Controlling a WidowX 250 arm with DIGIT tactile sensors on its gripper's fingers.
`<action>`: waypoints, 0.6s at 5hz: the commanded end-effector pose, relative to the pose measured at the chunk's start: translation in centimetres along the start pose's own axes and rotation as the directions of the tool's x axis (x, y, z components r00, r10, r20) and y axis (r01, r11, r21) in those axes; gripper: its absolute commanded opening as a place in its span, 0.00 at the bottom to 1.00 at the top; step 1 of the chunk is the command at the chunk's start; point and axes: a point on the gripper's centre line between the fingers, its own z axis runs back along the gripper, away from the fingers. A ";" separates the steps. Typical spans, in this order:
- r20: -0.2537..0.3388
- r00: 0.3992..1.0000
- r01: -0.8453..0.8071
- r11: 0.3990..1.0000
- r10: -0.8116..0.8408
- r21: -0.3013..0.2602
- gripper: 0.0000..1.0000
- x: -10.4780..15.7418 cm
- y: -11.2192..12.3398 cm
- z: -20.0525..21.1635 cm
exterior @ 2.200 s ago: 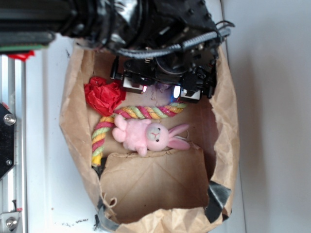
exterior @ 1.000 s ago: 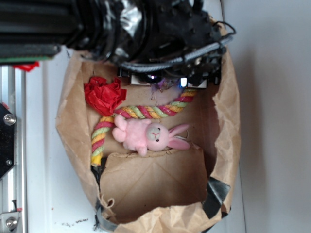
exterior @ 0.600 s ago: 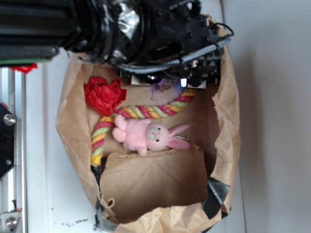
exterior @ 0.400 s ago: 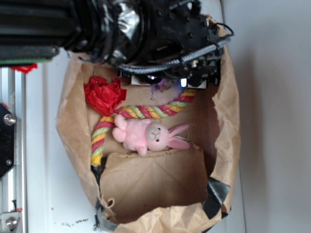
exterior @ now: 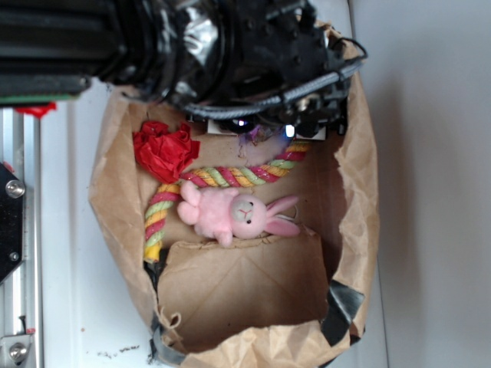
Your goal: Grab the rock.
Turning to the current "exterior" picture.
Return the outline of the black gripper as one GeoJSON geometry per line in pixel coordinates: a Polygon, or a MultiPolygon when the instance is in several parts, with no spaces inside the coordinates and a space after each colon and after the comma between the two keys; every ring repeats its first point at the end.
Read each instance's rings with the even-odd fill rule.
{"type": "Polygon", "coordinates": [[[214,85],[215,120],[187,114],[204,133],[237,136],[259,125],[297,140],[344,133],[351,61],[316,24],[309,1],[219,1],[224,53],[214,85]]]}

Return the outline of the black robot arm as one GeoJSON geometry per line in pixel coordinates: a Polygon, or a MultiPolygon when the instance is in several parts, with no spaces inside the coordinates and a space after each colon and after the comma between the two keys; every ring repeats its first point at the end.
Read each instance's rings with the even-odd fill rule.
{"type": "Polygon", "coordinates": [[[347,129],[358,59],[308,1],[3,1],[1,104],[70,100],[93,79],[236,133],[347,129]]]}

